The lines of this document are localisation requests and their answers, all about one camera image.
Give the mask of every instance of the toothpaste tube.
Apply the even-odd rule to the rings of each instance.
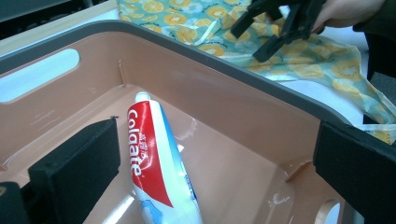
[[[139,92],[128,110],[134,191],[149,223],[203,223],[177,143],[161,105]]]

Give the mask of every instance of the patterned fabric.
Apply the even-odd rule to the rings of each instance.
[[[396,123],[396,107],[361,75],[356,47],[311,35],[285,45],[269,61],[259,63],[252,54],[272,35],[279,35],[284,20],[269,22],[263,14],[236,39],[230,28],[246,11],[250,0],[118,0],[120,18],[194,46],[229,63],[273,81],[311,80],[345,95],[380,124]],[[360,126],[391,144],[396,127]]]

